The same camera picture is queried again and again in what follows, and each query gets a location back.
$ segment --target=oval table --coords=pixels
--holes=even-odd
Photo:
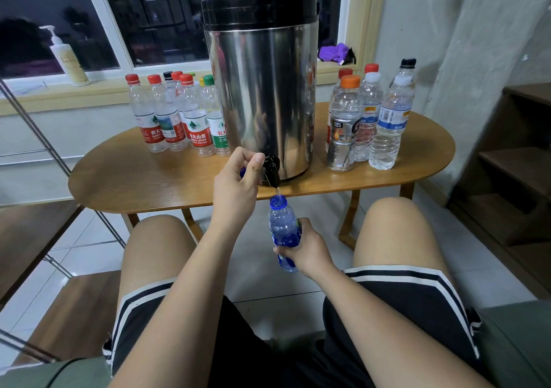
[[[316,104],[312,163],[303,175],[281,183],[279,188],[288,197],[351,190],[339,239],[354,249],[355,240],[349,233],[360,190],[401,185],[400,196],[411,199],[416,181],[436,174],[451,162],[455,143],[443,127],[412,112],[392,169],[376,170],[361,162],[348,172],[335,172],[325,162],[327,114],[327,102]],[[182,209],[190,230],[200,240],[203,233],[189,209],[212,205],[214,176],[226,161],[215,155],[200,158],[191,146],[177,153],[151,153],[139,128],[134,127],[87,153],[69,177],[69,190],[85,207],[123,214],[129,226],[138,223],[138,213]],[[271,187],[258,188],[258,199],[273,195]]]

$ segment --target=blue bottle mouth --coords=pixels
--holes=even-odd
[[[283,195],[274,195],[270,198],[270,208],[282,209],[287,206],[287,199]]]

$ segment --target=lotion bottle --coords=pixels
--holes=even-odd
[[[71,45],[63,43],[63,40],[61,40],[61,38],[53,32],[53,30],[56,29],[53,25],[43,25],[40,28],[43,30],[49,30],[52,34],[53,45],[50,46],[50,49],[65,74],[71,80],[71,84],[73,86],[88,85],[90,81],[88,80],[84,69],[80,66]]]

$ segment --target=black spigot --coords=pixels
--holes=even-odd
[[[279,187],[279,157],[274,154],[267,154],[262,166],[262,176],[272,188]]]

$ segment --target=window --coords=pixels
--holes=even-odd
[[[0,0],[2,78],[63,73],[41,25],[56,27],[86,71],[119,67],[91,0]]]
[[[336,44],[341,0],[320,2],[319,43]],[[135,66],[208,59],[201,0],[108,0]]]

